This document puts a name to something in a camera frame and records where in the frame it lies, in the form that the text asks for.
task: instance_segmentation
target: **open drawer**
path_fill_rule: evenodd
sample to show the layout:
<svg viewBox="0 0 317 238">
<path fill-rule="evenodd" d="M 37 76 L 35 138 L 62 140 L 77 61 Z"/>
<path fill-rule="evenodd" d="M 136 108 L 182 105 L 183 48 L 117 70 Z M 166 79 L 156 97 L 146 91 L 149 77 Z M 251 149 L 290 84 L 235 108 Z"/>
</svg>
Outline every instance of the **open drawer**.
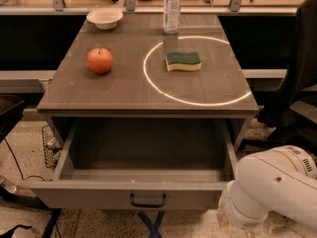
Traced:
<svg viewBox="0 0 317 238">
<path fill-rule="evenodd" d="M 217 207 L 235 153 L 223 119 L 77 118 L 51 182 L 49 208 Z"/>
</svg>

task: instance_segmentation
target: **sponge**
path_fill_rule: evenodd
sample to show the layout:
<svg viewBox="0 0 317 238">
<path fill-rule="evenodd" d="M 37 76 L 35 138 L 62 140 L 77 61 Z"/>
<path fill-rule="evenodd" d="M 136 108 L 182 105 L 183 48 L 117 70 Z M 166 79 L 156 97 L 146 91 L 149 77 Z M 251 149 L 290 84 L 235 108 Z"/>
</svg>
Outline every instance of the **sponge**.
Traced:
<svg viewBox="0 0 317 238">
<path fill-rule="evenodd" d="M 201 69 L 198 52 L 168 52 L 166 54 L 168 72 L 173 70 L 196 71 Z"/>
</svg>

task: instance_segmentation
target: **floor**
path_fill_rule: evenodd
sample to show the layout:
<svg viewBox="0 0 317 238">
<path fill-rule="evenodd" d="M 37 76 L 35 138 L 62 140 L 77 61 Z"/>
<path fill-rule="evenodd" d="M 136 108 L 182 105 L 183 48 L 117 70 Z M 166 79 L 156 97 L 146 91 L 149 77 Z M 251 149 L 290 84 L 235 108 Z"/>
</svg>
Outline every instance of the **floor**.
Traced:
<svg viewBox="0 0 317 238">
<path fill-rule="evenodd" d="M 28 185 L 32 181 L 41 179 L 36 177 L 23 179 L 37 175 L 44 180 L 50 180 L 53 169 L 45 165 L 42 129 L 46 126 L 46 122 L 36 115 L 35 110 L 29 111 L 7 137 L 21 167 L 23 178 L 5 142 L 0 143 L 0 174 L 5 175 L 11 183 L 16 185 L 19 193 L 32 196 L 28 191 Z M 253 122 L 247 136 L 262 137 L 267 134 L 267 130 L 269 129 Z M 19 228 L 12 237 L 42 237 L 50 216 L 51 213 L 45 210 L 8 205 L 0 199 L 0 234 L 17 224 L 22 224 L 32 227 L 27 230 Z M 150 221 L 151 224 L 148 223 L 146 226 L 143 220 Z M 317 237 L 317 232 L 274 212 L 254 231 L 245 232 L 232 225 L 220 226 L 217 221 L 217 210 L 168 211 L 163 215 L 157 211 L 66 209 L 62 211 L 51 235 L 52 238 L 155 238 L 159 236 L 164 238 L 313 238 Z"/>
</svg>

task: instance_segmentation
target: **black handle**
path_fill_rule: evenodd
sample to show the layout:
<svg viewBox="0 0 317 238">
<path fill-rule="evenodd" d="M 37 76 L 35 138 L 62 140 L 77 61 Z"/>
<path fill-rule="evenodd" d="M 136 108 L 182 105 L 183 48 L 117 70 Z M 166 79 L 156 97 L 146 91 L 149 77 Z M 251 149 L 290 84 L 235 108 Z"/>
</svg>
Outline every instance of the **black handle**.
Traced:
<svg viewBox="0 0 317 238">
<path fill-rule="evenodd" d="M 166 195 L 162 197 L 162 203 L 160 204 L 144 204 L 144 203 L 136 203 L 135 197 L 133 194 L 130 195 L 130 204 L 134 207 L 138 208 L 163 208 L 166 206 Z"/>
</svg>

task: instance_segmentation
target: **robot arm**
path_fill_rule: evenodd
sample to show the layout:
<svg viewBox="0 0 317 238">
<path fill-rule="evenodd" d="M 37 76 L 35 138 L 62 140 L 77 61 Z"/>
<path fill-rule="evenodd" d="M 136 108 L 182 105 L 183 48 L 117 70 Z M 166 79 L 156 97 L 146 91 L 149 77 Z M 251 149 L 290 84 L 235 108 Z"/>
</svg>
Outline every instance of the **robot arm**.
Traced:
<svg viewBox="0 0 317 238">
<path fill-rule="evenodd" d="M 222 192 L 229 221 L 252 229 L 276 211 L 317 230 L 316 165 L 294 146 L 273 148 L 245 156 L 236 166 L 237 177 Z"/>
</svg>

